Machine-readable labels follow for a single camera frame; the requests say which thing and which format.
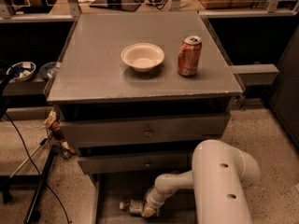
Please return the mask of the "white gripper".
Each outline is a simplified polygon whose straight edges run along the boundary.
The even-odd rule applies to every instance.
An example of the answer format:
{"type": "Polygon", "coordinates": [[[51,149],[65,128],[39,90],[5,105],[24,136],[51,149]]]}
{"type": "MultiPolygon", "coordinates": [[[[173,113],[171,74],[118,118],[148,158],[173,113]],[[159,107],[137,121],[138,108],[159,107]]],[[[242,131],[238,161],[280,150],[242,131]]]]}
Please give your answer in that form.
{"type": "Polygon", "coordinates": [[[161,193],[156,187],[152,186],[145,194],[144,200],[148,206],[145,207],[142,217],[153,217],[157,210],[162,207],[171,194],[161,193]]]}

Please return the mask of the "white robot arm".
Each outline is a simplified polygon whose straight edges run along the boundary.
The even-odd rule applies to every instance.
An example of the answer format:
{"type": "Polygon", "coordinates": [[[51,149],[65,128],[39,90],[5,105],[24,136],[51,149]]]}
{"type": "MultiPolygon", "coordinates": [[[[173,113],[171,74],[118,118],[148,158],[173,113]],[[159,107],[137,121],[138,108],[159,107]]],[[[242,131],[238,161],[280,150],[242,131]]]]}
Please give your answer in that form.
{"type": "Polygon", "coordinates": [[[201,142],[192,154],[192,169],[162,174],[145,196],[143,217],[151,217],[180,189],[192,189],[198,224],[253,224],[244,189],[261,177],[250,154],[219,140],[201,142]]]}

